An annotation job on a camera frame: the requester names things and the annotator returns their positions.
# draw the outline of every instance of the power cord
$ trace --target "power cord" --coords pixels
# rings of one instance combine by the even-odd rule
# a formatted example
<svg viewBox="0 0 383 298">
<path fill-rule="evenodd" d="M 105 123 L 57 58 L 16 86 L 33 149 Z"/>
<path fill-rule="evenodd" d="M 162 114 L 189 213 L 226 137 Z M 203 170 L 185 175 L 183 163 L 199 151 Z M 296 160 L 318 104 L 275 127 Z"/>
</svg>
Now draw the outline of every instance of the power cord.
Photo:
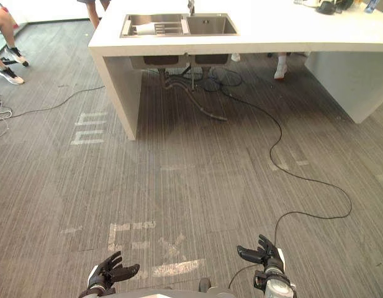
<svg viewBox="0 0 383 298">
<path fill-rule="evenodd" d="M 98 89 L 102 89 L 102 88 L 104 88 L 104 86 L 100 86 L 100 87 L 96 87 L 96 88 L 91 88 L 91 89 L 79 90 L 79 91 L 73 93 L 72 95 L 70 95 L 69 97 L 67 97 L 63 102 L 59 103 L 57 106 L 49 107 L 49 108 L 46 108 L 46 109 L 26 111 L 26 112 L 23 112 L 21 114 L 13 115 L 11 118 L 20 117 L 20 116 L 23 116 L 23 115 L 26 115 L 26 114 L 29 114 L 29 113 L 36 113 L 36 112 L 43 112 L 43 111 L 53 110 L 53 109 L 56 109 L 57 107 L 61 107 L 63 104 L 68 102 L 71 98 L 73 98 L 75 95 L 77 95 L 79 93 L 87 92 L 87 91 L 93 91 L 93 90 L 98 90 Z"/>
<path fill-rule="evenodd" d="M 231 73 L 231 74 L 235 74 L 239 77 L 239 82 L 235 83 L 235 84 L 230 84 L 230 83 L 227 83 L 227 84 L 224 84 L 222 83 L 222 80 L 218 79 L 217 75 L 215 75 L 215 69 L 212 70 L 212 76 L 213 77 L 210 77 L 210 79 L 215 82 L 216 84 L 218 84 L 219 86 L 219 91 L 222 92 L 225 96 L 229 97 L 230 99 L 234 100 L 234 101 L 237 101 L 237 102 L 240 102 L 242 104 L 246 104 L 248 106 L 251 106 L 251 107 L 254 107 L 255 109 L 261 111 L 262 113 L 264 113 L 265 115 L 267 115 L 271 120 L 273 120 L 273 122 L 277 125 L 278 129 L 279 129 L 279 137 L 277 139 L 277 141 L 271 146 L 270 148 L 270 151 L 269 151 L 269 155 L 270 155 L 270 160 L 271 162 L 275 165 L 276 168 L 278 168 L 279 170 L 283 171 L 284 173 L 288 174 L 288 175 L 291 175 L 295 178 L 299 178 L 299 179 L 302 179 L 302 180 L 305 180 L 305 181 L 310 181 L 310 182 L 315 182 L 315 183 L 320 183 L 320 184 L 324 184 L 324 185 L 327 185 L 327 186 L 331 186 L 335 189 L 338 189 L 339 191 L 341 191 L 345 197 L 348 199 L 349 201 L 349 211 L 344 214 L 344 215 L 337 215 L 337 216 L 331 216 L 331 217 L 325 217 L 325 216 L 321 216 L 321 215 L 315 215 L 315 214 L 310 214 L 310 213 L 307 213 L 307 212 L 303 212 L 303 211 L 298 211 L 298 210 L 293 210 L 293 211 L 289 211 L 289 212 L 286 212 L 284 214 L 282 214 L 278 220 L 277 220 L 277 223 L 276 223 L 276 227 L 275 227 L 275 230 L 274 230 L 274 246 L 276 245 L 277 243 L 277 231 L 278 231 L 278 227 L 279 227 L 279 222 L 286 216 L 288 215 L 291 215 L 291 214 L 302 214 L 302 215 L 306 215 L 308 217 L 313 217 L 313 218 L 316 218 L 316 219 L 325 219 L 325 220 L 333 220 L 333 219 L 344 219 L 346 217 L 348 217 L 350 214 L 351 214 L 351 211 L 353 209 L 353 202 L 349 196 L 349 194 L 344 190 L 342 189 L 341 187 L 339 186 L 336 186 L 332 183 L 328 183 L 328 182 L 325 182 L 325 181 L 321 181 L 321 180 L 317 180 L 317 179 L 312 179 L 312 178 L 306 178 L 306 177 L 303 177 L 303 176 L 299 176 L 297 174 L 294 174 L 294 173 L 291 173 L 290 171 L 284 169 L 284 168 L 281 168 L 275 161 L 274 161 L 274 158 L 273 158 L 273 150 L 274 150 L 274 147 L 276 145 L 278 145 L 278 143 L 282 140 L 282 127 L 280 125 L 280 123 L 278 122 L 278 120 L 272 116 L 269 112 L 267 112 L 266 110 L 262 109 L 261 107 L 258 107 L 257 105 L 254 105 L 254 104 L 251 104 L 250 102 L 247 102 L 247 101 L 242 101 L 241 99 L 238 99 L 236 98 L 235 96 L 229 94 L 229 93 L 226 93 L 223 89 L 223 87 L 236 87 L 236 86 L 239 86 L 241 85 L 242 83 L 244 83 L 244 80 L 242 78 L 242 76 L 235 72 L 235 71 L 232 71 L 232 70 L 228 70 L 226 68 L 223 68 L 225 71 L 227 71 L 228 73 Z M 271 88 L 274 89 L 274 86 L 266 81 L 265 79 L 262 79 L 263 81 L 269 83 L 271 85 Z M 251 267 L 254 267 L 254 266 L 257 266 L 257 264 L 253 264 L 253 265 L 249 265 L 249 266 L 246 266 L 244 268 L 241 268 L 240 270 L 237 271 L 237 273 L 234 274 L 234 276 L 231 278 L 231 281 L 230 283 L 228 284 L 228 288 L 231 287 L 232 285 L 232 282 L 234 281 L 234 279 L 236 278 L 236 276 L 238 274 L 240 274 L 242 271 L 248 269 L 248 268 L 251 268 Z"/>
<path fill-rule="evenodd" d="M 13 115 L 13 112 L 12 112 L 12 109 L 10 107 L 5 107 L 6 110 L 4 111 L 0 111 L 0 121 L 4 121 L 5 124 L 6 124 L 6 129 L 5 131 L 0 134 L 0 138 L 5 134 L 7 133 L 7 131 L 9 130 L 9 126 L 6 122 L 6 119 L 11 119 L 11 118 L 16 118 L 16 117 L 20 117 L 20 116 L 23 116 L 23 115 L 26 115 L 26 114 L 29 114 L 29 113 L 36 113 L 36 112 L 43 112 L 43 111 L 49 111 L 49 110 L 53 110 L 53 109 L 56 109 L 58 107 L 61 107 L 63 104 L 65 104 L 66 102 L 68 102 L 72 97 L 74 97 L 75 95 L 79 94 L 79 93 L 82 93 L 82 92 L 87 92 L 87 91 L 93 91 L 93 90 L 98 90 L 98 89 L 102 89 L 104 88 L 104 86 L 100 86 L 100 87 L 96 87 L 96 88 L 91 88 L 91 89 L 83 89 L 83 90 L 79 90 L 75 93 L 73 93 L 72 95 L 70 95 L 69 97 L 67 97 L 63 102 L 59 103 L 58 105 L 56 106 L 53 106 L 53 107 L 49 107 L 49 108 L 46 108 L 46 109 L 39 109 L 39 110 L 31 110 L 31 111 L 25 111 L 21 114 L 17 114 L 17 115 Z"/>
</svg>

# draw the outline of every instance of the shoe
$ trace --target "shoe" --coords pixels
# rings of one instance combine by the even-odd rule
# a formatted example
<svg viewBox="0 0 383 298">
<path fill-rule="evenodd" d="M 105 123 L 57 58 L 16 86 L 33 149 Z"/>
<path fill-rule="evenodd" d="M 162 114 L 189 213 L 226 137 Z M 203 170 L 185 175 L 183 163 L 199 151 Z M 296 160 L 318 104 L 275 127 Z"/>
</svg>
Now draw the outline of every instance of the shoe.
<svg viewBox="0 0 383 298">
<path fill-rule="evenodd" d="M 17 48 L 9 48 L 8 46 L 5 47 L 5 52 L 10 55 L 13 60 L 15 60 L 18 63 L 24 63 L 26 62 L 26 59 L 20 54 L 19 50 Z"/>
<path fill-rule="evenodd" d="M 15 85 L 24 83 L 24 80 L 20 76 L 17 76 L 9 67 L 7 67 L 5 70 L 0 70 L 0 76 L 3 76 L 10 83 Z"/>
<path fill-rule="evenodd" d="M 278 64 L 277 71 L 274 74 L 274 79 L 284 79 L 287 71 L 286 64 Z"/>
</svg>

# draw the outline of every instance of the countertop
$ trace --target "countertop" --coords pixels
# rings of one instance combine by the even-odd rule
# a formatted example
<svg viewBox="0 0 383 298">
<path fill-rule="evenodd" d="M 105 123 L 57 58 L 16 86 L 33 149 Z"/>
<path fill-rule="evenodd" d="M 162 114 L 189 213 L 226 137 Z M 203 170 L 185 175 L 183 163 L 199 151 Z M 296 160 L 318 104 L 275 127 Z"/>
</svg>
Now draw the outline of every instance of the countertop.
<svg viewBox="0 0 383 298">
<path fill-rule="evenodd" d="M 293 0 L 196 0 L 198 13 L 227 13 L 237 36 L 120 38 L 127 14 L 188 13 L 187 0 L 112 0 L 89 47 L 102 56 L 254 52 L 383 52 L 383 13 L 365 5 L 327 16 Z"/>
</svg>

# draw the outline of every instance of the sink drain pipe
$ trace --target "sink drain pipe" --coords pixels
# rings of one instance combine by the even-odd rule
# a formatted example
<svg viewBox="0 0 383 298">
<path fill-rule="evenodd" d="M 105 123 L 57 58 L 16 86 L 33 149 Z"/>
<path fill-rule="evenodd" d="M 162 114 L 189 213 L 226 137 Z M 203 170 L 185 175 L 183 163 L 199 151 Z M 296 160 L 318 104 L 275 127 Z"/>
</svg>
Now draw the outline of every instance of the sink drain pipe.
<svg viewBox="0 0 383 298">
<path fill-rule="evenodd" d="M 178 79 L 173 79 L 171 77 L 167 77 L 166 76 L 166 73 L 165 73 L 165 69 L 164 68 L 159 68 L 158 69 L 158 72 L 160 74 L 160 81 L 161 81 L 161 85 L 162 87 L 165 89 L 165 90 L 169 90 L 169 89 L 172 89 L 174 87 L 179 87 L 181 89 L 183 89 L 188 98 L 191 100 L 191 102 L 202 112 L 204 113 L 206 116 L 209 116 L 213 119 L 216 119 L 216 120 L 220 120 L 220 121 L 227 121 L 227 118 L 225 117 L 222 117 L 222 116 L 217 116 L 213 113 L 210 113 L 208 111 L 206 111 L 204 109 L 204 107 L 202 107 L 197 101 L 196 99 L 194 98 L 194 95 L 191 93 L 190 89 L 189 89 L 189 86 L 183 82 L 183 81 L 180 81 Z"/>
</svg>

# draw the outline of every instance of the faucet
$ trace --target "faucet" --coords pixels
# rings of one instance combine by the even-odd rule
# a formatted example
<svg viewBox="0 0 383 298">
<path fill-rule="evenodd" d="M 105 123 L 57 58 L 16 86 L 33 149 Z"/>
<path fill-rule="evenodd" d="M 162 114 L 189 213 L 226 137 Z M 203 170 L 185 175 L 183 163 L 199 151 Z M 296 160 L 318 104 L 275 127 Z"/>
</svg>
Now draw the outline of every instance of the faucet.
<svg viewBox="0 0 383 298">
<path fill-rule="evenodd" d="M 194 15 L 194 0 L 189 0 L 187 7 L 190 9 L 190 16 Z"/>
</svg>

